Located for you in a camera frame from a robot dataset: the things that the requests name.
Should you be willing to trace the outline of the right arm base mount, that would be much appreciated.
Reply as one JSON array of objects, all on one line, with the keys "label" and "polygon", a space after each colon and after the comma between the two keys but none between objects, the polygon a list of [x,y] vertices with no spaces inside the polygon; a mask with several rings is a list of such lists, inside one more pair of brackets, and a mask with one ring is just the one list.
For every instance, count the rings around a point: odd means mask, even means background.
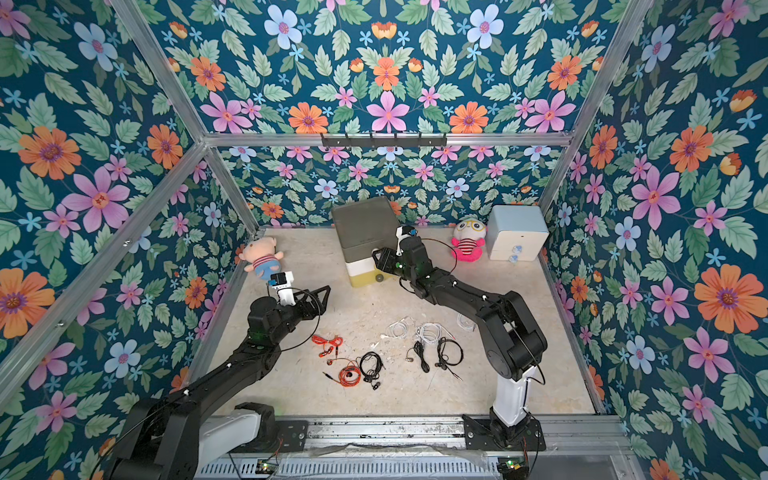
[{"label": "right arm base mount", "polygon": [[541,423],[530,413],[514,426],[506,426],[495,415],[461,419],[467,450],[541,452],[547,448]]}]

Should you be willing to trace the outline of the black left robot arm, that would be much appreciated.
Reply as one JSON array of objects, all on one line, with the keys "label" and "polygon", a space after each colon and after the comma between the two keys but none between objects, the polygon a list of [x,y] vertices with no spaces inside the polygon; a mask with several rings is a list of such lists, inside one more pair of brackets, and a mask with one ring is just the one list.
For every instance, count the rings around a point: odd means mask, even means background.
[{"label": "black left robot arm", "polygon": [[228,415],[216,412],[272,371],[285,351],[281,341],[299,323],[325,314],[330,286],[289,291],[291,304],[273,296],[252,302],[245,338],[219,366],[162,399],[132,407],[108,454],[105,478],[192,479],[200,467],[240,446],[281,447],[273,407],[245,402]]}]

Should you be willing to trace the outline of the red wired earphones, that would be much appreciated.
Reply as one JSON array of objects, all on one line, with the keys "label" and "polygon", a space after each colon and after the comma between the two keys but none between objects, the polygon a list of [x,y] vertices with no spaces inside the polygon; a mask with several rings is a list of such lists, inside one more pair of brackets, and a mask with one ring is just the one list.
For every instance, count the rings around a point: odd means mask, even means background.
[{"label": "red wired earphones", "polygon": [[334,336],[331,339],[326,339],[319,335],[313,335],[311,341],[321,348],[321,352],[318,354],[319,358],[325,358],[328,356],[338,357],[339,349],[344,343],[344,339],[340,336]]},{"label": "red wired earphones", "polygon": [[363,378],[362,372],[354,360],[348,360],[347,364],[335,376],[327,372],[324,372],[323,375],[344,388],[357,386]]}]

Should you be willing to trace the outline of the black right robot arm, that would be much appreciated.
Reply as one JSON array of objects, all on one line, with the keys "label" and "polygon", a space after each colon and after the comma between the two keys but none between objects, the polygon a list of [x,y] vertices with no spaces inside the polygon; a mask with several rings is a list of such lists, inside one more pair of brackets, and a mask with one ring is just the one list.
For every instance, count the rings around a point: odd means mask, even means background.
[{"label": "black right robot arm", "polygon": [[449,308],[477,326],[498,379],[491,421],[507,430],[527,423],[529,383],[543,373],[540,362],[548,342],[522,296],[515,291],[486,292],[456,279],[433,265],[418,236],[402,239],[397,249],[375,250],[372,259],[379,270],[408,282],[418,298]]}]

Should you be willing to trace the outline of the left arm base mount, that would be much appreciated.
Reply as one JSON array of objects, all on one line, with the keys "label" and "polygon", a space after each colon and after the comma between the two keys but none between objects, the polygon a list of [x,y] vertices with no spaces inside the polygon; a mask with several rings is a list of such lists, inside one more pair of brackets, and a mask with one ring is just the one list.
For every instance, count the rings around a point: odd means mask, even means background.
[{"label": "left arm base mount", "polygon": [[256,413],[260,416],[256,436],[233,450],[233,453],[290,453],[301,452],[307,440],[309,422],[303,419],[277,416],[273,406],[244,402],[236,411]]}]

